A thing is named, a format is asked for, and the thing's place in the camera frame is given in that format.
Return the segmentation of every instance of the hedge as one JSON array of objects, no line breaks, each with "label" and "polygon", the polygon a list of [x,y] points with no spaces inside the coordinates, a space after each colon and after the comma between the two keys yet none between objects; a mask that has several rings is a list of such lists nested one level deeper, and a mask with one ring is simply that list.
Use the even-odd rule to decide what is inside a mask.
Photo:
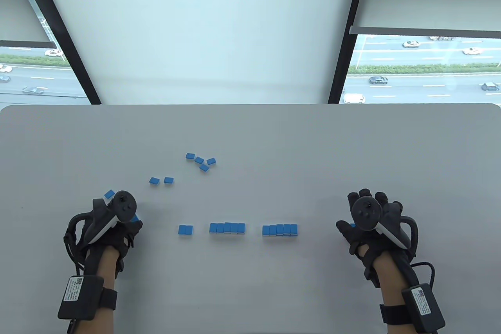
[{"label": "hedge", "polygon": [[501,66],[492,64],[433,64],[433,65],[352,65],[348,74],[426,74],[426,73],[485,73],[501,72]]},{"label": "hedge", "polygon": [[0,55],[0,64],[25,64],[43,66],[70,66],[61,57]]}]

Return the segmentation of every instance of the dark car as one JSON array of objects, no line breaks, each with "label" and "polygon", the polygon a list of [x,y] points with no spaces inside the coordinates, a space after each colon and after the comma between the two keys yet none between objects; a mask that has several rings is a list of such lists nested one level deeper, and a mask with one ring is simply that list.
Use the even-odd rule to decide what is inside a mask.
[{"label": "dark car", "polygon": [[382,76],[370,77],[369,83],[372,85],[386,85],[388,83],[388,78]]},{"label": "dark car", "polygon": [[25,87],[23,94],[42,95],[45,91],[39,87]]},{"label": "dark car", "polygon": [[499,86],[494,82],[487,82],[482,85],[483,91],[499,91]]}]

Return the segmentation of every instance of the battery pack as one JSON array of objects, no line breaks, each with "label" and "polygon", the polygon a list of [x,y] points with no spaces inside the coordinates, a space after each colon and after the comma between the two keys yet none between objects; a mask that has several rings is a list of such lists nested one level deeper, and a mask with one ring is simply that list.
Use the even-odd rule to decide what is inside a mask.
[{"label": "battery pack", "polygon": [[418,333],[436,332],[445,326],[442,312],[428,283],[404,289],[402,297]]},{"label": "battery pack", "polygon": [[66,291],[59,307],[61,320],[93,320],[99,307],[104,279],[100,276],[74,275],[68,280]]}]

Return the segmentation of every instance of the car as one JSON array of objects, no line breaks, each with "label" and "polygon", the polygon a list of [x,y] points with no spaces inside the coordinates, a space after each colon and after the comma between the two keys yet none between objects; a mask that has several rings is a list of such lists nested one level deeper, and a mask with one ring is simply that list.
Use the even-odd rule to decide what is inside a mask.
[{"label": "car", "polygon": [[499,85],[494,82],[486,82],[481,85],[483,91],[499,91]]},{"label": "car", "polygon": [[388,83],[388,78],[383,76],[370,77],[369,83],[372,85],[386,85]]},{"label": "car", "polygon": [[62,57],[63,51],[61,51],[60,49],[48,49],[47,51],[45,51],[45,56]]},{"label": "car", "polygon": [[10,73],[10,72],[12,72],[11,66],[0,64],[0,73]]},{"label": "car", "polygon": [[23,89],[23,94],[31,94],[31,95],[42,95],[45,91],[40,87],[28,87],[25,86]]},{"label": "car", "polygon": [[417,40],[408,40],[402,44],[404,48],[417,48],[421,45]]},{"label": "car", "polygon": [[365,96],[363,94],[352,94],[352,93],[347,93],[344,94],[343,97],[343,102],[344,103],[365,103]]},{"label": "car", "polygon": [[465,55],[480,55],[483,51],[478,47],[469,47],[463,50]]},{"label": "car", "polygon": [[455,37],[453,36],[431,36],[431,40],[454,40]]}]

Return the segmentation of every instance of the white van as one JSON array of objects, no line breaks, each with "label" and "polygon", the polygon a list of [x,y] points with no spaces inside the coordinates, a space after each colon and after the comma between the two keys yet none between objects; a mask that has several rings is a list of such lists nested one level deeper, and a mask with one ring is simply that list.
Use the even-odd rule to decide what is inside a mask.
[{"label": "white van", "polygon": [[362,94],[347,93],[343,97],[344,103],[365,103],[365,96]]}]

